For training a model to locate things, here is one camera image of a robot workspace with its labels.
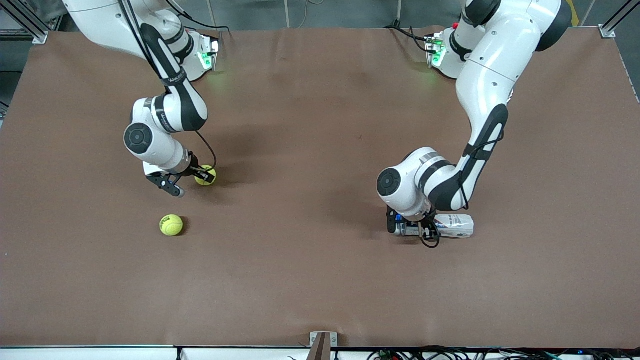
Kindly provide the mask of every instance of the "table surface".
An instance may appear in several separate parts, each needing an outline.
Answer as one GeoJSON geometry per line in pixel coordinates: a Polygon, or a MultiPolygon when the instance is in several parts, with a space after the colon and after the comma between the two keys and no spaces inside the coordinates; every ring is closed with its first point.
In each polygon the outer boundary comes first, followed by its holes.
{"type": "MultiPolygon", "coordinates": [[[[468,211],[431,250],[386,232],[380,170],[457,161],[454,81],[384,29],[224,34],[195,83],[214,186],[154,188],[122,143],[148,65],[79,33],[29,55],[0,133],[0,344],[605,347],[640,338],[638,104],[613,40],[536,53],[468,211]],[[179,237],[158,222],[188,222],[179,237]]],[[[207,163],[193,133],[176,136],[207,163]]]]}

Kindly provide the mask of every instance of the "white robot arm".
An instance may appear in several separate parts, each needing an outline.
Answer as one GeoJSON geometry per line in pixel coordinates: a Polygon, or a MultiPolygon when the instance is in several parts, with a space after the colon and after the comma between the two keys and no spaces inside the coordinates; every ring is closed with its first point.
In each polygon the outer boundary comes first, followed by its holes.
{"type": "Polygon", "coordinates": [[[507,103],[535,51],[542,51],[570,24],[564,0],[468,0],[457,29],[427,40],[428,62],[457,79],[471,137],[457,165],[423,147],[378,177],[378,194],[409,222],[436,210],[468,206],[478,177],[507,122],[507,103]]]}
{"type": "Polygon", "coordinates": [[[146,58],[166,89],[165,94],[134,103],[124,134],[129,152],[143,161],[147,179],[176,197],[184,195],[175,184],[182,176],[213,182],[213,175],[171,134],[198,131],[207,120],[207,106],[189,80],[213,68],[217,39],[185,30],[166,10],[177,4],[167,0],[65,0],[65,4],[89,40],[146,58]]]}

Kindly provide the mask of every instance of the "yellow tennis ball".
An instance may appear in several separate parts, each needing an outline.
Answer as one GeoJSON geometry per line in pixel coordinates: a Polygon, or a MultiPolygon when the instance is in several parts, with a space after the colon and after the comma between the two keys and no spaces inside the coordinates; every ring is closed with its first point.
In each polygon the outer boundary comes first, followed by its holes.
{"type": "Polygon", "coordinates": [[[178,215],[167,215],[160,220],[160,231],[167,236],[176,236],[182,231],[182,219],[178,215]]]}
{"type": "MultiPolygon", "coordinates": [[[[202,165],[201,166],[203,169],[208,170],[207,172],[210,173],[213,176],[216,176],[216,169],[214,169],[213,167],[211,167],[211,165],[202,165]]],[[[216,178],[213,178],[213,181],[211,183],[208,183],[206,181],[204,181],[203,179],[200,179],[199,177],[196,177],[196,183],[200,184],[200,185],[204,185],[204,186],[209,186],[213,183],[216,182],[216,178]]]]}

